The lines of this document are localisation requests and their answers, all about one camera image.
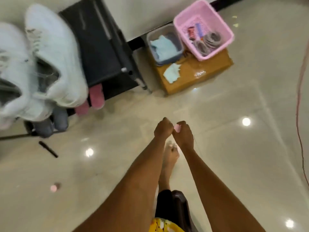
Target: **plastic container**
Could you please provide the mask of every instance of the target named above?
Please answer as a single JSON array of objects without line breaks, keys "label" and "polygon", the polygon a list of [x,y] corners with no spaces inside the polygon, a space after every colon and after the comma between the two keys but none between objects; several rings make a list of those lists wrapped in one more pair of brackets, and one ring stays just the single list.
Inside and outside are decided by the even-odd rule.
[{"label": "plastic container", "polygon": [[[200,24],[203,35],[206,35],[209,31],[218,32],[222,38],[222,45],[217,49],[212,49],[211,53],[205,57],[197,51],[188,37],[188,28],[194,27],[196,23]],[[174,26],[183,42],[199,61],[213,57],[234,41],[234,34],[231,29],[205,0],[197,0],[191,6],[180,12],[174,18]],[[195,36],[198,39],[197,30],[195,31]]]},{"label": "plastic container", "polygon": [[[157,40],[159,36],[165,36],[169,40],[172,41],[172,43],[176,46],[178,50],[178,54],[172,58],[160,61],[158,58],[158,55],[156,53],[155,47],[151,46],[150,41]],[[152,53],[153,58],[156,61],[157,66],[162,66],[164,64],[174,63],[177,60],[179,60],[182,56],[182,53],[184,51],[183,43],[181,42],[178,33],[172,23],[169,23],[167,25],[164,25],[163,27],[157,28],[156,30],[153,30],[147,34],[146,37],[147,44],[150,48],[150,51]]]}]

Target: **person's left arm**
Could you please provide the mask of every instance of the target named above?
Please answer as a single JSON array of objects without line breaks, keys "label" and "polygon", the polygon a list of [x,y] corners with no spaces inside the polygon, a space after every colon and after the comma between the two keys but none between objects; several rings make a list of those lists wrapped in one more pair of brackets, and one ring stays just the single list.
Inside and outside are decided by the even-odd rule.
[{"label": "person's left arm", "polygon": [[149,230],[165,141],[173,130],[166,117],[160,121],[153,140],[136,158],[110,196],[74,232]]}]

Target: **yellow floral fabric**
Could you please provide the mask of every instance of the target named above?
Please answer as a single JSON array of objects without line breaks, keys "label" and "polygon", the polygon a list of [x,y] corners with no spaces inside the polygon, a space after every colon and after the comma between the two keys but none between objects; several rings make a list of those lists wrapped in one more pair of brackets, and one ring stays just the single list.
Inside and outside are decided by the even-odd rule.
[{"label": "yellow floral fabric", "polygon": [[184,232],[178,225],[161,218],[154,218],[149,232]]}]

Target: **light blue cloth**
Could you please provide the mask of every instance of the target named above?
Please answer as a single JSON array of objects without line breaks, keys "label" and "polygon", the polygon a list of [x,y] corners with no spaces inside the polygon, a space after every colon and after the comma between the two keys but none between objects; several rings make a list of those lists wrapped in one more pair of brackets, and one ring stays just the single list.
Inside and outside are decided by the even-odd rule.
[{"label": "light blue cloth", "polygon": [[163,73],[163,76],[170,84],[177,81],[177,79],[180,77],[179,75],[180,66],[181,65],[173,63]]},{"label": "light blue cloth", "polygon": [[164,61],[178,54],[176,46],[171,40],[161,35],[157,40],[150,41],[150,44],[156,48],[159,61]]}]

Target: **red wire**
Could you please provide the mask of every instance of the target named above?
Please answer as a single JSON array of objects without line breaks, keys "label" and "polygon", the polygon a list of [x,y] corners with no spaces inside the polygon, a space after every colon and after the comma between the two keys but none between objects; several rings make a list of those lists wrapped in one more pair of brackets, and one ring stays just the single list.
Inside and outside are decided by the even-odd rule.
[{"label": "red wire", "polygon": [[303,58],[303,64],[302,64],[302,67],[300,69],[298,85],[297,85],[297,106],[296,106],[296,129],[297,129],[297,135],[298,135],[298,139],[299,139],[299,143],[300,143],[300,148],[301,148],[301,151],[302,151],[302,167],[303,167],[303,173],[304,173],[305,179],[306,179],[308,187],[309,187],[309,182],[308,182],[307,175],[306,175],[306,172],[305,172],[304,149],[303,149],[302,140],[301,140],[300,134],[299,134],[299,124],[298,124],[298,121],[299,121],[299,105],[300,105],[300,100],[301,100],[301,87],[302,87],[304,74],[305,74],[307,64],[308,64],[308,57],[309,57],[309,41],[307,43],[305,56]]}]

